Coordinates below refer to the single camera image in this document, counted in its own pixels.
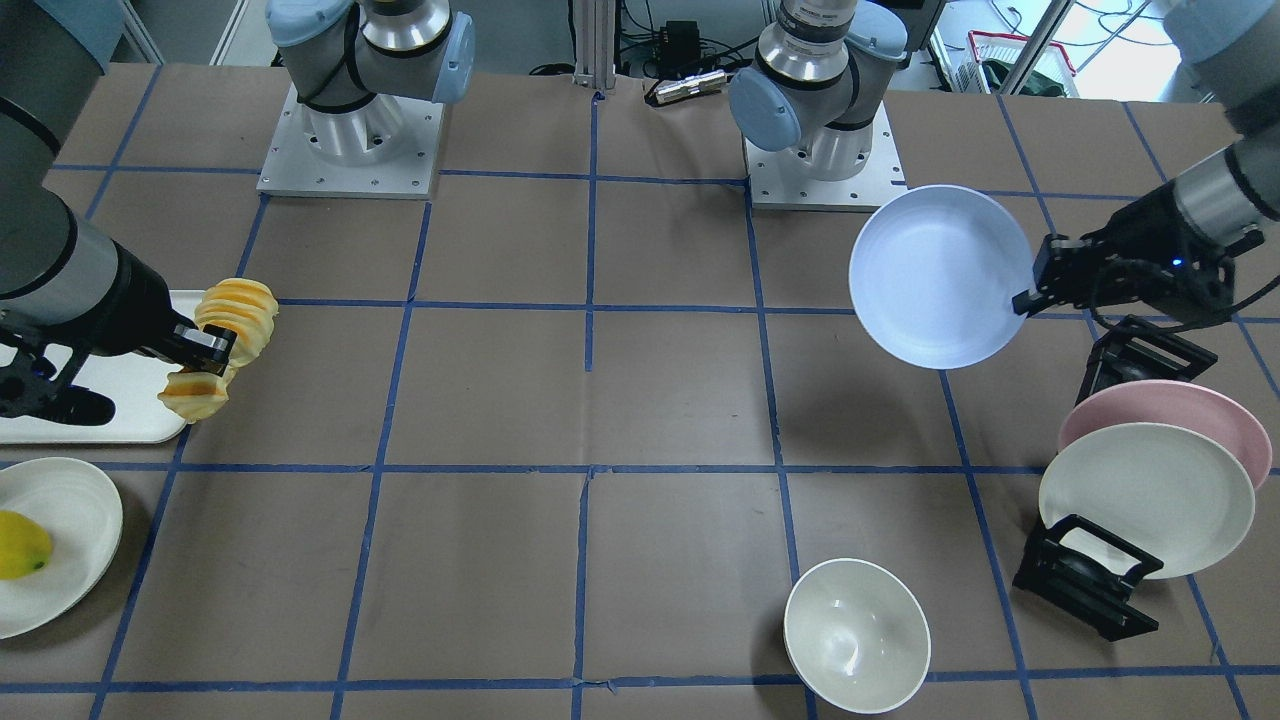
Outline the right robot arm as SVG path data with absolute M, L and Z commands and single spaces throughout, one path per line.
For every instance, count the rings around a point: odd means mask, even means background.
M 206 418 L 220 383 L 265 337 L 237 310 L 191 320 L 163 278 L 45 187 L 123 31 L 115 1 L 3 4 L 3 418 L 101 427 L 110 398 L 74 383 L 84 360 L 140 354 L 180 365 L 175 402 Z M 270 1 L 284 72 L 159 70 L 116 143 L 138 164 L 248 169 L 269 140 L 266 94 L 291 87 L 292 136 L 325 168 L 408 147 L 397 99 L 454 104 L 474 76 L 474 20 L 445 1 Z

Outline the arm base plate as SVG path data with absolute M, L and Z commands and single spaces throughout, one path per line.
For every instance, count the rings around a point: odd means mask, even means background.
M 860 129 L 820 127 L 776 152 L 742 140 L 756 208 L 873 213 L 908 191 L 887 108 Z
M 426 201 L 447 108 L 378 95 L 346 114 L 315 111 L 291 88 L 256 188 L 273 197 Z

